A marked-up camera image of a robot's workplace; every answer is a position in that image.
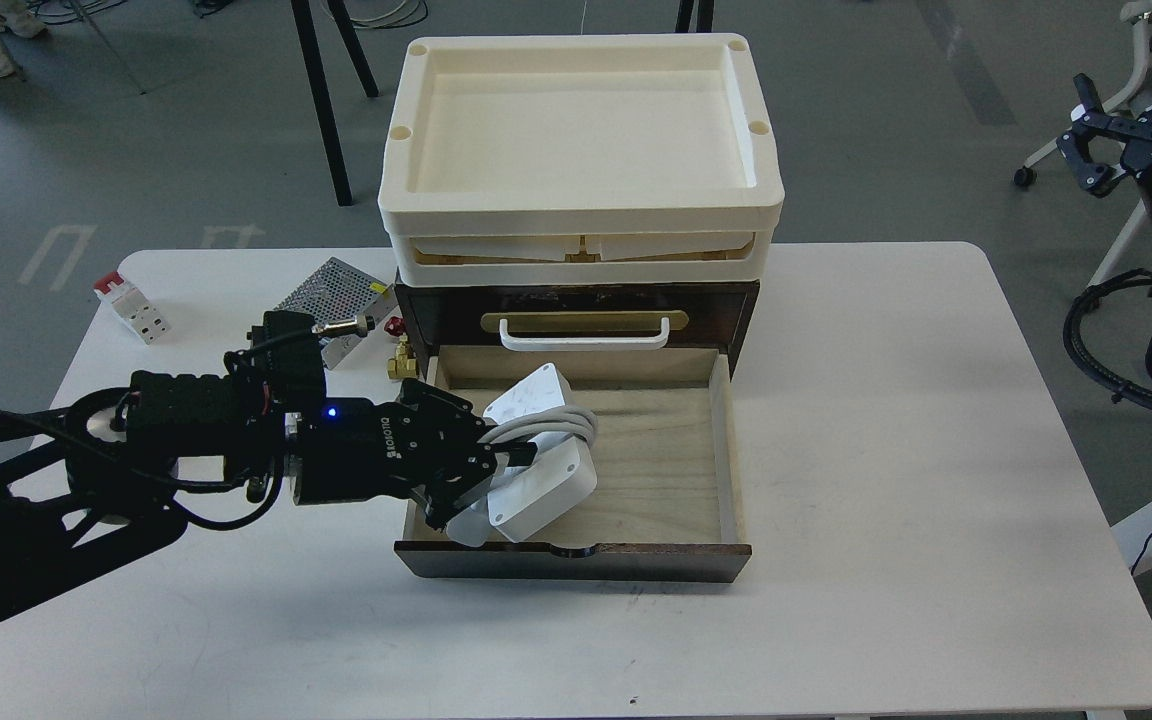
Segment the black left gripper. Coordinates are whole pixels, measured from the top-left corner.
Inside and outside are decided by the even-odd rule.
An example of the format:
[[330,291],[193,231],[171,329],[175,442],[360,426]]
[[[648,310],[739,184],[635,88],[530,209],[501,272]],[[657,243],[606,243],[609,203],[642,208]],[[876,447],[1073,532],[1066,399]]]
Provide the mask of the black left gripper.
[[[465,397],[408,378],[396,402],[329,397],[296,424],[293,455],[300,473],[294,503],[364,502],[376,497],[410,498],[415,488],[426,525],[450,520],[488,492],[502,468],[525,468],[538,447],[525,439],[490,444],[486,423]],[[415,450],[445,450],[422,470]]]

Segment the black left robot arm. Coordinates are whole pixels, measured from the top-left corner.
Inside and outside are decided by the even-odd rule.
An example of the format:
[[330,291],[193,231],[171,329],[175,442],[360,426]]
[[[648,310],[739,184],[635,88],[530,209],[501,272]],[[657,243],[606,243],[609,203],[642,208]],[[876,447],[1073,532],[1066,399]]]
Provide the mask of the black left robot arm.
[[411,498],[444,529],[538,455],[470,402],[407,379],[396,400],[241,376],[132,374],[45,414],[0,410],[0,623],[169,546],[187,526],[298,505]]

